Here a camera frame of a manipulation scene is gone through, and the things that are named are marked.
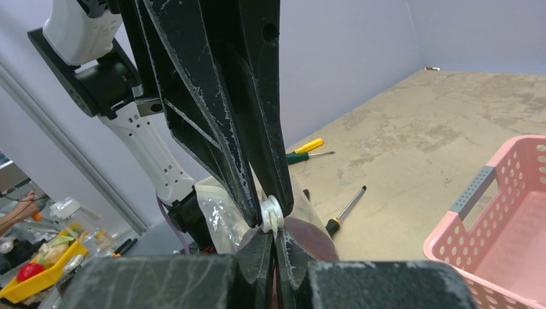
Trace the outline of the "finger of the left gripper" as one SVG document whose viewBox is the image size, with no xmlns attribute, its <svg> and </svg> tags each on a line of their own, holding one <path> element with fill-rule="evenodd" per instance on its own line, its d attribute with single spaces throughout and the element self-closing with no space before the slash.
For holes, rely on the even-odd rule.
<svg viewBox="0 0 546 309">
<path fill-rule="evenodd" d="M 247 225 L 257 227 L 256 175 L 242 149 L 201 2 L 119 1 L 117 8 L 145 98 L 159 98 L 174 140 L 226 188 Z"/>
<path fill-rule="evenodd" d="M 279 1 L 202 1 L 242 149 L 265 194 L 283 216 L 294 206 L 280 121 Z"/>
</svg>

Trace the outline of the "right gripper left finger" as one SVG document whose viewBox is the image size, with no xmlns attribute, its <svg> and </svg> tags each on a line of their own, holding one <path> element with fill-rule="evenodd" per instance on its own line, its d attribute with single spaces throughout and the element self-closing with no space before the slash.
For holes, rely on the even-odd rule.
<svg viewBox="0 0 546 309">
<path fill-rule="evenodd" d="M 61 308 L 270 308 L 274 237 L 257 231 L 234 255 L 92 259 Z"/>
</svg>

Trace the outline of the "pink plastic basket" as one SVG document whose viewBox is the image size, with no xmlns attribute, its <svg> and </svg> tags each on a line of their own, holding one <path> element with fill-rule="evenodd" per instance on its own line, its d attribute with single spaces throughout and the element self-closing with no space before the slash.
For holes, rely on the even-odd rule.
<svg viewBox="0 0 546 309">
<path fill-rule="evenodd" d="M 545 137 L 506 141 L 423 246 L 464 278 L 479 308 L 545 307 Z"/>
</svg>

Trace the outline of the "dark red toy apple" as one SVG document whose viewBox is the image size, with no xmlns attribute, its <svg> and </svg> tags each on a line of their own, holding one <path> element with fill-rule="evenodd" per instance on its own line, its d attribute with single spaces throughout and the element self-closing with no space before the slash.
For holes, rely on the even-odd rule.
<svg viewBox="0 0 546 309">
<path fill-rule="evenodd" d="M 281 246 L 285 263 L 306 265 L 309 260 L 340 261 L 330 236 L 316 225 L 297 218 L 286 218 L 282 229 L 289 233 Z"/>
</svg>

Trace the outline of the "clear zip top bag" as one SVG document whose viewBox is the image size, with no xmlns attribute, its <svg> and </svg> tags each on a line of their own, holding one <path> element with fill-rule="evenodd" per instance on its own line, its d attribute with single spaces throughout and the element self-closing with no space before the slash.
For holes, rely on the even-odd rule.
<svg viewBox="0 0 546 309">
<path fill-rule="evenodd" d="M 330 238 L 325 225 L 305 196 L 303 186 L 294 176 L 290 177 L 290 181 L 294 194 L 294 208 L 288 217 L 292 220 L 307 222 Z M 236 253 L 243 243 L 243 236 L 251 228 L 243 219 L 229 193 L 212 176 L 197 182 L 194 188 L 199 208 L 204 215 L 216 251 L 220 254 Z"/>
</svg>

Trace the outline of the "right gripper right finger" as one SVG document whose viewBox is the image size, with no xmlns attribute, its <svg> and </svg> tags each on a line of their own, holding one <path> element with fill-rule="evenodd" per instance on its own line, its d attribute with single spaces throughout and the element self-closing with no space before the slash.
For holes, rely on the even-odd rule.
<svg viewBox="0 0 546 309">
<path fill-rule="evenodd" d="M 280 308 L 476 308 L 462 276 L 434 261 L 318 261 L 286 229 L 276 240 Z"/>
</svg>

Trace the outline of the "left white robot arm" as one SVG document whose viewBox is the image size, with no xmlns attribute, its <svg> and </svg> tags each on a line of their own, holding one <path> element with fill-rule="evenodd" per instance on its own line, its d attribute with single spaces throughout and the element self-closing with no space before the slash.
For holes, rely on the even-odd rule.
<svg viewBox="0 0 546 309">
<path fill-rule="evenodd" d="M 164 219 L 212 241 L 193 179 L 151 117 L 227 191 L 247 226 L 294 208 L 279 104 L 279 1 L 54 1 L 28 37 L 80 110 L 126 145 Z"/>
</svg>

